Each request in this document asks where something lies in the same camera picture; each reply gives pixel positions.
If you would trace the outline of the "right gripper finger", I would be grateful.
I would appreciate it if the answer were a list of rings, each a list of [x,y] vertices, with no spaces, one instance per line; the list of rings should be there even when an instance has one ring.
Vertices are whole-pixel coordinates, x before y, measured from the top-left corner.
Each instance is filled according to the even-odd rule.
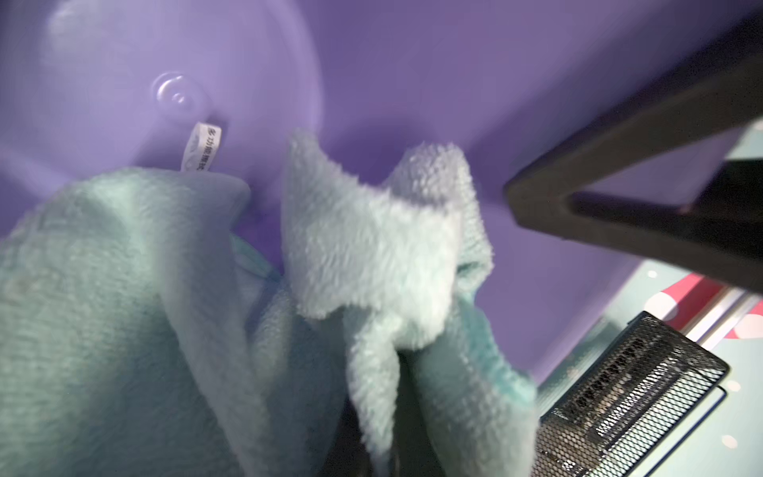
[[[544,153],[504,187],[517,224],[762,288],[762,158],[726,161],[721,135],[762,115],[753,12]]]

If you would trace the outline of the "light green cloth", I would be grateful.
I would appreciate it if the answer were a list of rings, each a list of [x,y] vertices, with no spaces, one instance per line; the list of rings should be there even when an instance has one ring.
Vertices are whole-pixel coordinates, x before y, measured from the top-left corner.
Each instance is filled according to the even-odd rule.
[[[297,135],[283,268],[213,172],[77,183],[1,243],[5,476],[527,476],[536,386],[475,295],[492,246],[468,162],[420,145],[380,186]]]

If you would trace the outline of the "purple bucket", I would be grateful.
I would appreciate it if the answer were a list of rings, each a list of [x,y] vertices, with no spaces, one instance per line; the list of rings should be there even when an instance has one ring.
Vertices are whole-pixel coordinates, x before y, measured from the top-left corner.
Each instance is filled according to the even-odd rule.
[[[478,302],[544,381],[637,258],[519,228],[521,168],[758,8],[755,1],[5,1],[1,228],[63,186],[176,170],[193,126],[252,204],[238,233],[280,260],[291,133],[364,181],[423,142],[461,147],[495,268]]]

